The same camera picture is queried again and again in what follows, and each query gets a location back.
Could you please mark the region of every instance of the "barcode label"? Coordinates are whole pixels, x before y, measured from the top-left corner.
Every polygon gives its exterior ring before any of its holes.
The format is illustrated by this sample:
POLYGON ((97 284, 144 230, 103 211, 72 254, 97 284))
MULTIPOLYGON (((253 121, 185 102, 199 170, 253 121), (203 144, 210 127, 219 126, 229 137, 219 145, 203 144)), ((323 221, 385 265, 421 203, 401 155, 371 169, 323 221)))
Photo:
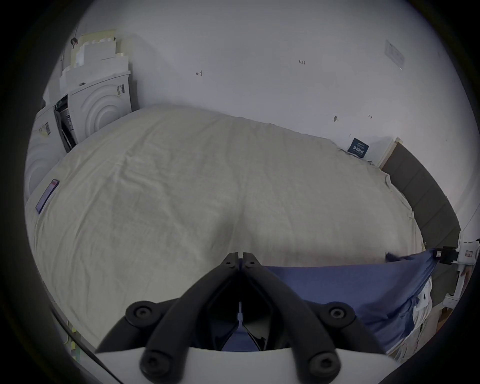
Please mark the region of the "barcode label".
POLYGON ((40 134, 42 136, 49 137, 51 132, 50 132, 50 126, 49 126, 48 122, 46 122, 45 124, 40 126, 38 131, 40 132, 40 134))
POLYGON ((70 131, 73 131, 73 124, 72 124, 72 119, 70 119, 70 115, 67 115, 67 120, 68 120, 68 126, 70 131))

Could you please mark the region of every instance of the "white bed sheet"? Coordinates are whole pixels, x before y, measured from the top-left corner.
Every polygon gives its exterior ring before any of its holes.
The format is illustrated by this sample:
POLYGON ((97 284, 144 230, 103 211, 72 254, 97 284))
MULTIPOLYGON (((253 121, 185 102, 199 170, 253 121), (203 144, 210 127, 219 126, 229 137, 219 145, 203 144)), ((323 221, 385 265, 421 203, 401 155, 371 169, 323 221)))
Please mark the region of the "white bed sheet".
POLYGON ((95 347, 131 303, 179 297, 229 252, 324 266, 422 250, 379 168, 327 139, 186 107, 103 128, 45 177, 25 214, 48 290, 95 347))

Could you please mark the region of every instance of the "smartphone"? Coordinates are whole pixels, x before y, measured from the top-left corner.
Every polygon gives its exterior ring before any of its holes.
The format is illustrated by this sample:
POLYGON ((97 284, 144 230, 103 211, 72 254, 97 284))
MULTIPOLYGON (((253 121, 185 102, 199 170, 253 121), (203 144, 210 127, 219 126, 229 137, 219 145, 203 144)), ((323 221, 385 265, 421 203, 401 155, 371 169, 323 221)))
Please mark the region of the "smartphone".
POLYGON ((52 194, 52 192, 55 190, 55 188, 58 187, 58 184, 60 182, 57 180, 57 179, 53 179, 52 182, 49 184, 49 186, 47 187, 47 189, 45 189, 45 192, 43 192, 43 195, 42 197, 40 198, 40 201, 38 202, 38 204, 36 205, 36 211, 40 214, 40 212, 42 212, 42 209, 45 205, 45 203, 47 202, 48 198, 50 197, 50 195, 52 194))

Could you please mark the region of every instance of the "bed headboard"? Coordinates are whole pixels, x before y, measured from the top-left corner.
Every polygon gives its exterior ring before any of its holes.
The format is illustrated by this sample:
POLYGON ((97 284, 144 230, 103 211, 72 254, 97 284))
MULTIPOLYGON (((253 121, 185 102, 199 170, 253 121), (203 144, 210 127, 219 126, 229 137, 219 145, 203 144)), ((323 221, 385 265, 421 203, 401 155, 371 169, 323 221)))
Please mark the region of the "bed headboard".
MULTIPOLYGON (((390 175, 392 184, 412 207, 425 247, 457 247, 460 233, 458 218, 436 181, 415 156, 397 143, 382 171, 390 175)), ((443 301, 446 293, 454 293, 456 269, 451 265, 437 264, 432 281, 435 306, 443 301)))

